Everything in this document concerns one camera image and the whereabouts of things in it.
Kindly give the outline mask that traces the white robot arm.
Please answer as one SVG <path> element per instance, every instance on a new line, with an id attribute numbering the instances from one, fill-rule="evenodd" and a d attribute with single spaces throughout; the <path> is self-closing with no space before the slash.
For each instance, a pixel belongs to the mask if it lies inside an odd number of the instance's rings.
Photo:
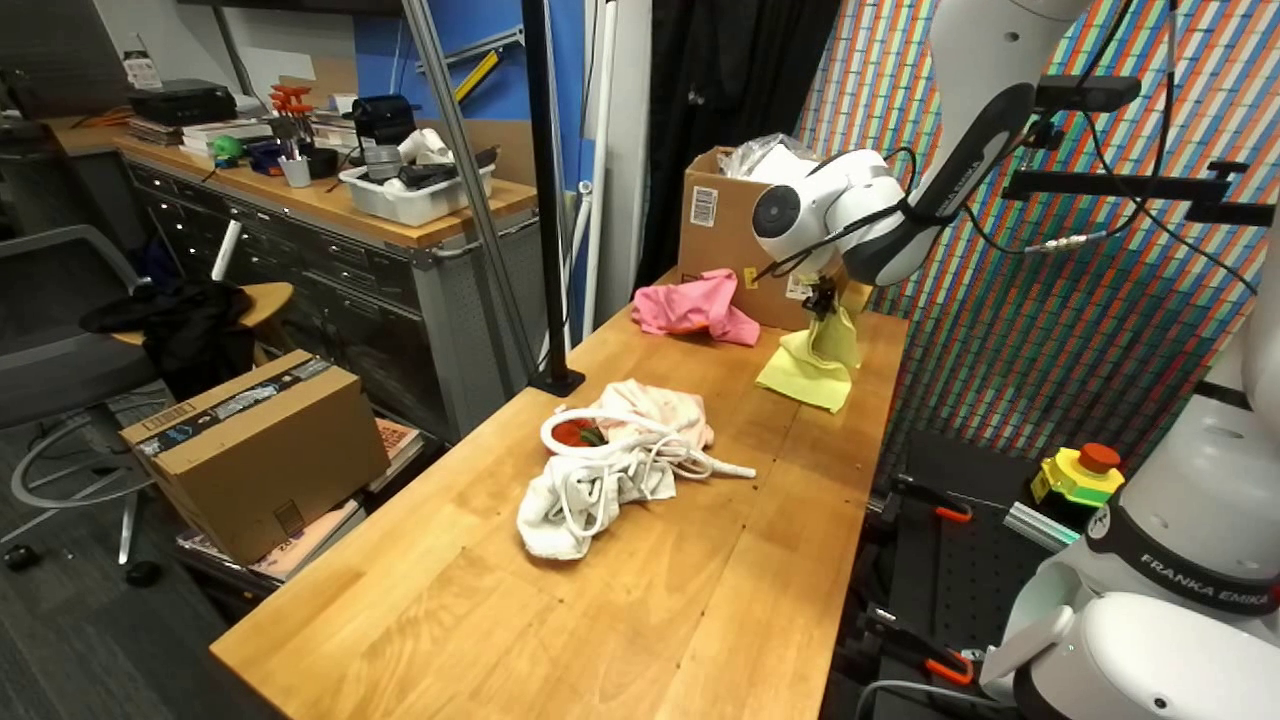
<path id="1" fill-rule="evenodd" d="M 1082 11 L 1084 0 L 939 0 L 927 23 L 939 157 L 896 179 L 892 153 L 854 148 L 774 179 L 752 206 L 759 278 L 809 311 L 831 307 L 835 278 L 901 285 L 1036 115 L 1132 104 L 1135 76 L 1050 76 Z"/>

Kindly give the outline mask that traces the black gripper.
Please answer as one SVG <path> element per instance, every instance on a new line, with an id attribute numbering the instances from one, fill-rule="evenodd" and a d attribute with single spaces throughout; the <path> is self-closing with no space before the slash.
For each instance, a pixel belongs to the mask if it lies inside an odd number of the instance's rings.
<path id="1" fill-rule="evenodd" d="M 821 278 L 821 280 L 809 290 L 804 307 L 809 307 L 817 321 L 826 321 L 826 315 L 839 311 L 854 292 L 856 292 L 856 285 L 854 285 L 848 278 Z"/>

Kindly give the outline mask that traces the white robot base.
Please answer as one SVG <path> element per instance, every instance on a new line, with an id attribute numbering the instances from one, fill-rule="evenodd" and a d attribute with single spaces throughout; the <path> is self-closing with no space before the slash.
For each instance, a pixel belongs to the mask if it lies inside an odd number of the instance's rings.
<path id="1" fill-rule="evenodd" d="M 1192 400 L 1084 535 L 1016 593 L 980 690 L 1025 720 L 1280 720 L 1280 301 L 1243 407 Z"/>

